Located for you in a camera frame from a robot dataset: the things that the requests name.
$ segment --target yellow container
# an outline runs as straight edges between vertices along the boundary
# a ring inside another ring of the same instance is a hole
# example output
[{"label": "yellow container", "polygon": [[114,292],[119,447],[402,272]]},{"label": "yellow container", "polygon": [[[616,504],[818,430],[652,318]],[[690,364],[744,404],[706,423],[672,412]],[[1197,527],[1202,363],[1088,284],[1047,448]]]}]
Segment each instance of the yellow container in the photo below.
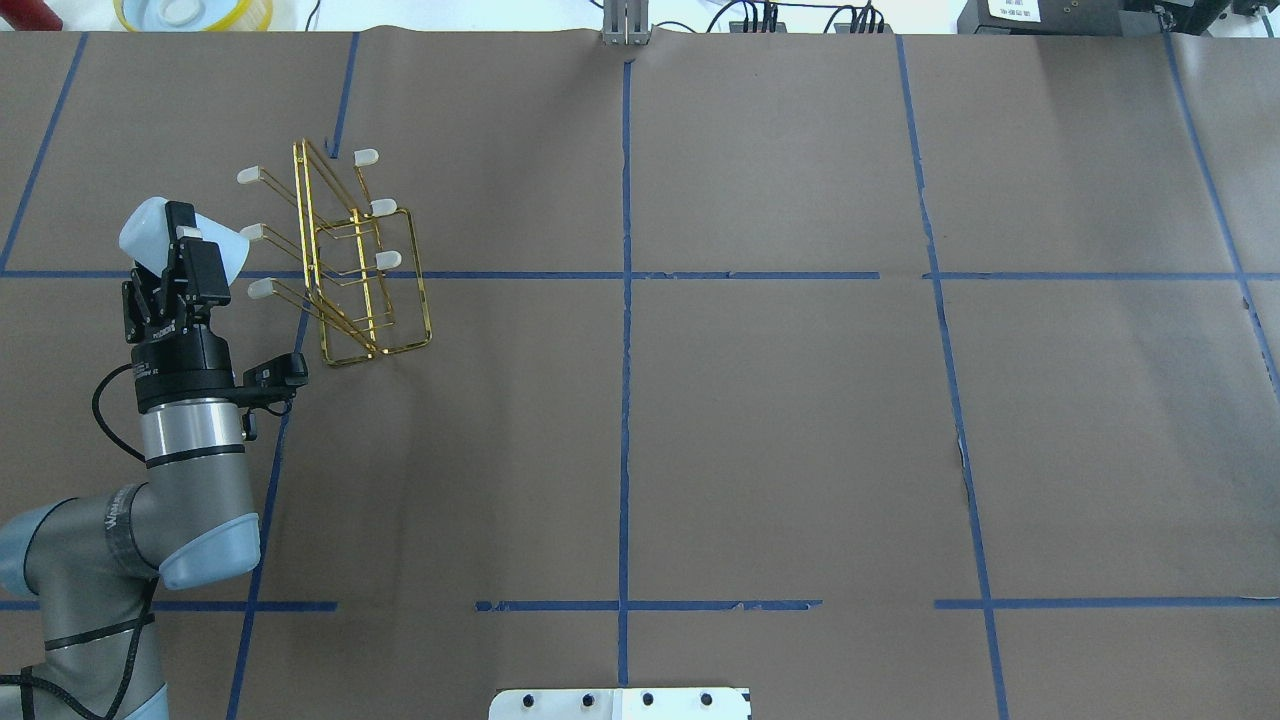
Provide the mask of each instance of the yellow container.
[{"label": "yellow container", "polygon": [[114,0],[131,32],[265,31],[271,0]]}]

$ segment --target gold wire rack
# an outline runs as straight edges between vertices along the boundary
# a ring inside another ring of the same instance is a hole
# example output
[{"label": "gold wire rack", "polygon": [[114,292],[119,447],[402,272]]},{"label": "gold wire rack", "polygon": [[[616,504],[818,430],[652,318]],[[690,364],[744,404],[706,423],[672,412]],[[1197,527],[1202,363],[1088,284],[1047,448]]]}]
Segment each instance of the gold wire rack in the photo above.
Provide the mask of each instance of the gold wire rack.
[{"label": "gold wire rack", "polygon": [[[320,320],[320,352],[330,366],[353,365],[431,342],[431,314],[426,304],[413,215],[392,199],[374,200],[369,193],[364,168],[376,161],[376,150],[357,150],[355,154],[353,169],[362,201],[347,190],[324,152],[310,140],[293,143],[292,190],[262,165],[246,168],[236,177],[241,184],[262,183],[271,188],[293,205],[298,215],[297,241],[291,241],[265,223],[241,232],[250,241],[265,240],[301,263],[302,287],[269,277],[251,283],[248,295],[255,300],[280,297]],[[323,200],[315,195],[325,190],[328,193]],[[387,279],[404,261],[404,254],[390,247],[389,233],[384,232],[383,223],[392,218],[404,223],[411,273],[417,281],[417,300],[422,310],[421,332],[411,328],[407,342],[398,332],[394,342],[388,340],[397,316]],[[348,310],[351,305],[360,306],[360,310]],[[335,338],[330,337],[333,331],[355,341],[356,352],[335,356]]]}]

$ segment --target blue tape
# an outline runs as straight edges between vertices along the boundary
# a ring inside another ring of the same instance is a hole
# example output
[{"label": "blue tape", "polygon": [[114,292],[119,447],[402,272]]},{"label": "blue tape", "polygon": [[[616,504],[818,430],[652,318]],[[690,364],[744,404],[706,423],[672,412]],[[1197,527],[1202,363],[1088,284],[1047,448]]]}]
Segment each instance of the blue tape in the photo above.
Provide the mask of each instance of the blue tape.
[{"label": "blue tape", "polygon": [[[307,333],[307,320],[311,315],[305,311],[298,313],[298,331],[293,341],[293,351],[302,351],[302,340]],[[244,687],[244,667],[248,664],[248,648],[253,638],[253,619],[257,614],[257,596],[262,588],[262,568],[266,566],[266,546],[271,537],[271,521],[275,518],[275,496],[280,487],[280,469],[284,466],[284,439],[289,432],[289,420],[293,414],[288,413],[280,418],[280,428],[275,436],[275,455],[271,459],[271,479],[266,486],[266,502],[262,509],[262,560],[253,569],[253,575],[248,584],[248,601],[244,606],[244,624],[241,628],[239,650],[236,653],[236,671],[232,675],[230,700],[227,702],[227,720],[236,720],[239,711],[241,689]]]},{"label": "blue tape", "polygon": [[1183,90],[1183,76],[1178,69],[1178,56],[1174,53],[1174,41],[1170,33],[1162,33],[1165,40],[1165,55],[1169,58],[1169,72],[1174,78],[1174,92],[1178,95],[1178,108],[1183,114],[1183,123],[1187,126],[1187,135],[1190,137],[1192,149],[1196,151],[1196,163],[1199,165],[1201,177],[1204,178],[1204,188],[1213,205],[1213,215],[1217,218],[1219,229],[1222,232],[1222,241],[1226,243],[1226,252],[1231,258],[1231,269],[1235,270],[1240,283],[1240,293],[1244,297],[1249,322],[1253,324],[1253,337],[1262,351],[1262,363],[1266,365],[1267,375],[1271,380],[1271,392],[1280,402],[1280,374],[1276,373],[1275,355],[1271,354],[1271,345],[1267,342],[1267,333],[1262,329],[1262,319],[1258,316],[1258,306],[1253,301],[1253,291],[1249,290],[1249,281],[1245,278],[1244,266],[1240,264],[1240,254],[1235,247],[1235,238],[1231,236],[1231,227],[1226,222],[1226,213],[1222,211],[1222,201],[1217,195],[1217,184],[1213,174],[1210,173],[1208,161],[1204,159],[1204,150],[1201,147],[1199,133],[1196,132],[1196,122],[1192,119],[1190,106],[1187,104],[1187,92]]},{"label": "blue tape", "polygon": [[88,33],[82,32],[79,42],[76,44],[76,55],[72,56],[72,64],[67,68],[63,90],[58,94],[58,102],[54,104],[54,114],[49,117],[49,126],[45,127],[45,137],[40,141],[40,150],[36,151],[36,161],[31,164],[27,184],[22,188],[22,197],[18,200],[18,210],[13,214],[13,223],[9,224],[9,236],[4,241],[4,250],[0,250],[0,273],[9,264],[9,255],[13,252],[13,245],[18,240],[18,229],[22,228],[22,218],[27,213],[27,202],[31,201],[31,193],[36,190],[36,178],[40,177],[40,168],[45,164],[45,154],[49,152],[49,143],[54,140],[58,119],[63,115],[63,105],[67,104],[67,95],[70,94],[72,83],[76,81],[76,70],[79,69],[86,42],[88,42]]},{"label": "blue tape", "polygon": [[878,281],[876,272],[805,273],[805,272],[643,272],[634,273],[637,281]]},{"label": "blue tape", "polygon": [[442,281],[621,281],[611,272],[525,272],[525,270],[428,270],[426,279]]},{"label": "blue tape", "polygon": [[631,63],[622,64],[622,420],[618,487],[618,687],[630,682],[631,597]]},{"label": "blue tape", "polygon": [[[631,600],[628,612],[805,612],[820,600]],[[613,600],[499,600],[476,602],[476,612],[618,612]]]},{"label": "blue tape", "polygon": [[356,50],[360,49],[360,33],[351,33],[351,49],[347,51],[347,77],[342,81],[342,100],[338,101],[338,120],[333,126],[333,147],[329,158],[337,160],[342,149],[342,128],[347,123],[347,101],[351,100],[351,79],[356,74]]},{"label": "blue tape", "polygon": [[499,600],[476,602],[476,612],[617,612],[613,600]]},{"label": "blue tape", "polygon": [[[960,405],[960,383],[956,379],[955,356],[951,351],[951,329],[947,327],[946,301],[942,296],[938,249],[933,240],[933,222],[924,202],[924,163],[920,159],[920,140],[915,126],[915,105],[911,101],[911,79],[906,69],[906,46],[902,36],[895,35],[897,44],[897,64],[902,76],[902,102],[906,108],[906,128],[911,140],[911,161],[915,167],[915,190],[920,199],[920,223],[928,240],[929,272],[932,273],[933,301],[938,314],[938,331],[942,334],[942,359],[947,369],[947,386],[951,391],[951,415],[956,427],[956,441],[960,446],[960,466],[964,473],[965,492],[969,495],[969,532],[973,538],[973,555],[978,566],[978,588],[984,601],[991,600],[991,582],[987,577],[987,553],[982,542],[982,520],[978,515],[978,495],[973,487],[973,465],[969,459],[969,441],[965,434],[964,409]],[[1000,720],[1009,720],[1009,701],[1005,694],[1005,670],[1000,659],[1000,639],[996,635],[996,614],[988,607],[983,610],[987,626],[987,652],[991,656],[991,678],[996,692],[996,710]]]},{"label": "blue tape", "polygon": [[820,600],[632,600],[636,612],[805,612],[822,606]]},{"label": "blue tape", "polygon": [[1005,597],[933,601],[934,610],[1096,610],[1124,607],[1280,607],[1272,597]]},{"label": "blue tape", "polygon": [[931,281],[1149,281],[1149,282],[1189,282],[1189,281],[1234,281],[1234,273],[925,273]]}]

